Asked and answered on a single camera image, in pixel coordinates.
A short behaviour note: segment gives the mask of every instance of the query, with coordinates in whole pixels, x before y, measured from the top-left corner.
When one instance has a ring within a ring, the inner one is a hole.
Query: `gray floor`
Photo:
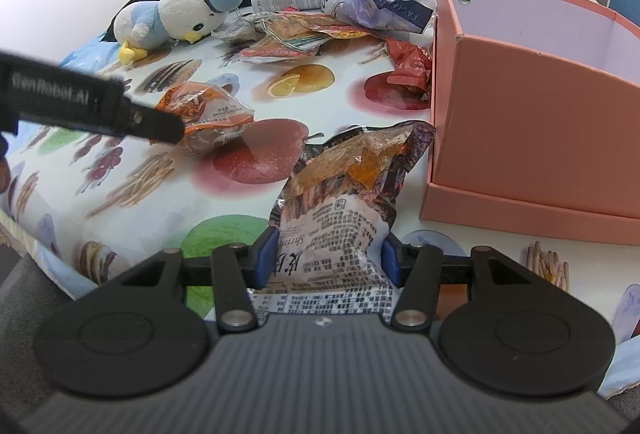
[[[0,284],[15,268],[18,261],[20,261],[20,255],[14,249],[6,245],[0,245]]]
[[[69,298],[30,257],[22,258],[0,286],[0,404],[20,417],[51,393],[33,356],[38,325]],[[609,400],[624,416],[640,416],[640,387]]]

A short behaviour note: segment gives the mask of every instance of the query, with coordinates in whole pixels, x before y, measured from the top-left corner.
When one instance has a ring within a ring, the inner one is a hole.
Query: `red snack package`
[[[415,93],[418,89],[427,91],[427,82],[431,77],[431,58],[427,53],[411,42],[386,38],[386,48],[396,65],[386,81],[389,84],[401,84]]]

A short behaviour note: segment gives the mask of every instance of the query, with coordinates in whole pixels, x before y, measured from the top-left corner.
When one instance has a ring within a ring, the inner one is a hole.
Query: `pink cardboard box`
[[[421,217],[640,245],[640,28],[587,0],[439,0]]]

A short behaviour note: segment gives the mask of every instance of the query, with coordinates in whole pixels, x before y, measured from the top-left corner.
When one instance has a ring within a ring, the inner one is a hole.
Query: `blue bird plush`
[[[193,44],[217,29],[226,13],[240,3],[242,0],[159,0],[127,5],[113,23],[115,37],[122,45],[118,58],[129,64],[169,39]]]

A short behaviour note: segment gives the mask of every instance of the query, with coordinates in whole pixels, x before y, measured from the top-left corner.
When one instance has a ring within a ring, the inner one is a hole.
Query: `orange snack package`
[[[254,121],[254,111],[217,86],[183,82],[164,94],[157,109],[174,113],[184,122],[178,145],[195,156],[205,156],[239,137]]]

